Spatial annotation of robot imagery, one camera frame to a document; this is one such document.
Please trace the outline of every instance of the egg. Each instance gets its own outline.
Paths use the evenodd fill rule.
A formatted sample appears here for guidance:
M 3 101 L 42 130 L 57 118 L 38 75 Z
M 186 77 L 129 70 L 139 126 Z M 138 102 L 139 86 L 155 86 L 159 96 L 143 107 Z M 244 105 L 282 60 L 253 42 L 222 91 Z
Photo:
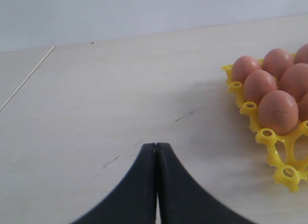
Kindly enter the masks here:
M 261 69 L 261 64 L 259 61 L 251 56 L 243 55 L 238 58 L 233 66 L 231 71 L 232 81 L 241 82 L 244 84 L 247 76 L 252 72 Z
M 288 68 L 280 79 L 279 89 L 300 102 L 308 92 L 308 64 L 300 63 Z
M 305 63 L 308 64 L 308 44 L 305 44 L 302 46 L 298 51 L 296 52 L 294 56 L 294 63 Z
M 262 70 L 269 72 L 279 81 L 283 73 L 293 65 L 292 55 L 284 49 L 276 48 L 265 55 Z
M 277 90 L 274 77 L 263 70 L 251 73 L 244 82 L 244 99 L 257 105 L 261 99 L 269 92 Z
M 271 91 L 260 101 L 257 117 L 262 128 L 272 129 L 277 135 L 286 135 L 297 125 L 297 103 L 284 91 Z
M 298 104 L 299 120 L 301 122 L 308 120 L 308 93 L 304 95 Z

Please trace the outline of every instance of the white wall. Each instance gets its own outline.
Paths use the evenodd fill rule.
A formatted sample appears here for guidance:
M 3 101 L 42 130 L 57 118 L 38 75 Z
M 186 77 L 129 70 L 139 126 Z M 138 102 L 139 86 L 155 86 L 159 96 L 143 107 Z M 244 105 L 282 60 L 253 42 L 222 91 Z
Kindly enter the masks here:
M 0 52 L 308 13 L 308 0 L 0 0 Z

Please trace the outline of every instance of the table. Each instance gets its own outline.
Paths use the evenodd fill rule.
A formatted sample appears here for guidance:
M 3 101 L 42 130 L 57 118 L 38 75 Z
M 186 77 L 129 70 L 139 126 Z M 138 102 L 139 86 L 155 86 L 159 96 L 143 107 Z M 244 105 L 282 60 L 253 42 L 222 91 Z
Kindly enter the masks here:
M 262 224 L 305 224 L 308 186 L 288 193 L 274 183 L 220 67 L 276 47 L 295 52 L 307 42 L 307 20 L 56 47 L 0 112 L 1 220 L 69 223 L 117 185 L 143 143 L 169 142 L 234 211 Z

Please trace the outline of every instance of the yellow plastic egg holder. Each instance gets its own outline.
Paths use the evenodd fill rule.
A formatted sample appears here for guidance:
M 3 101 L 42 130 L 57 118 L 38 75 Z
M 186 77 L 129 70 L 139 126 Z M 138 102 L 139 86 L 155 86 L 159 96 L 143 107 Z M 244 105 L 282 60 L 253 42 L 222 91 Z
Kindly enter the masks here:
M 240 82 L 232 82 L 232 65 L 223 66 L 222 69 L 227 73 L 228 92 L 235 93 L 236 105 L 241 114 L 250 117 L 250 126 L 252 132 L 256 132 L 256 142 L 264 144 L 267 147 L 267 162 L 270 166 L 276 167 L 274 180 L 289 188 L 290 192 L 298 190 L 300 180 L 308 182 L 308 156 L 302 160 L 296 160 L 294 147 L 296 140 L 301 136 L 308 136 L 308 120 L 299 123 L 298 128 L 292 133 L 280 136 L 276 135 L 272 129 L 261 128 L 257 119 L 257 105 L 253 102 L 244 101 L 243 85 Z M 282 161 L 276 149 L 276 143 L 280 141 L 284 145 L 286 159 Z

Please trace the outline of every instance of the egg holder ring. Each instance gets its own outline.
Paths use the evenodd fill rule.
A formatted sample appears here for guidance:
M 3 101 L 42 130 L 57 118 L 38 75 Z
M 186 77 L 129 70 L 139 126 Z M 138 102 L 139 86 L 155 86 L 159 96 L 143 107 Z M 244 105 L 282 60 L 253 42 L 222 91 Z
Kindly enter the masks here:
M 308 136 L 308 120 L 299 122 L 296 130 L 280 136 L 276 135 L 272 129 L 261 128 L 257 119 L 257 105 L 254 102 L 244 101 L 243 84 L 240 82 L 232 82 L 231 71 L 232 65 L 223 66 L 227 74 L 228 92 L 236 95 L 235 104 L 240 109 L 241 114 L 248 115 L 250 118 L 249 128 L 252 132 L 256 132 L 256 142 L 267 147 L 267 163 L 276 167 L 274 173 L 274 181 L 281 183 L 289 188 L 290 192 L 298 191 L 300 180 L 308 182 L 308 156 L 302 160 L 296 160 L 294 147 L 296 140 L 302 136 Z M 286 153 L 286 160 L 283 162 L 276 149 L 276 143 L 282 142 Z

